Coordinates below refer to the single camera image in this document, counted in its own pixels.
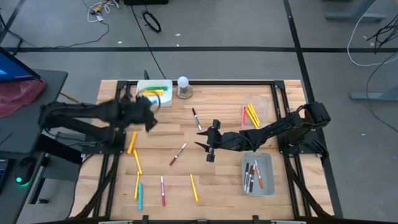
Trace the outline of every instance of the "round light bulb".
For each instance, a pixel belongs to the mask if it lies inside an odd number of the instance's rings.
[[[178,78],[177,84],[181,88],[186,88],[189,84],[188,78],[187,77]]]

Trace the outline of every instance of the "computer mouse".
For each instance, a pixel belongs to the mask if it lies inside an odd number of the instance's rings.
[[[17,184],[24,185],[30,181],[35,165],[36,159],[33,157],[25,157],[18,163],[15,171],[15,181]]]

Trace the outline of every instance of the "yellow marker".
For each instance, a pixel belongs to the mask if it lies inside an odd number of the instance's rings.
[[[249,110],[252,112],[253,118],[256,120],[257,125],[260,126],[260,120],[259,117],[256,114],[256,111],[254,110],[254,107],[251,103],[248,104]]]
[[[192,189],[193,189],[193,194],[195,195],[195,200],[199,202],[198,194],[197,194],[197,189],[195,187],[195,183],[193,182],[193,177],[192,174],[189,175],[191,177],[191,182],[192,182]]]
[[[156,96],[156,95],[163,95],[164,90],[144,90],[142,92],[143,95],[145,96]]]
[[[251,122],[253,122],[254,127],[258,129],[259,126],[257,126],[257,123],[256,123],[256,121],[253,119],[253,117],[252,117],[252,115],[251,115],[251,113],[250,113],[250,111],[249,111],[248,108],[246,108],[246,113],[248,114],[248,116],[249,116]]]
[[[134,142],[136,141],[136,137],[137,137],[137,131],[135,131],[135,132],[132,134],[132,138],[131,138],[129,150],[127,151],[128,154],[131,154],[131,153],[132,153],[132,148],[134,147]]]
[[[139,183],[139,171],[137,171],[136,193],[134,193],[134,200],[138,199],[138,183]]]
[[[144,96],[162,96],[163,93],[143,93]]]
[[[137,161],[137,166],[138,166],[139,173],[142,175],[142,169],[141,169],[141,165],[140,165],[140,163],[139,163],[139,159],[138,159],[138,155],[137,155],[137,150],[133,149],[132,151],[133,151],[134,157],[136,158],[136,161]]]

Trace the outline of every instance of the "monitor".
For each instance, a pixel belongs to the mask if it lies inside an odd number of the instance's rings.
[[[0,83],[18,82],[35,78],[40,79],[40,76],[0,47]]]

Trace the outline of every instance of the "blue screen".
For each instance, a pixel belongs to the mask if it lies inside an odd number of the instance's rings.
[[[26,80],[32,77],[33,75],[27,70],[0,54],[0,82]]]

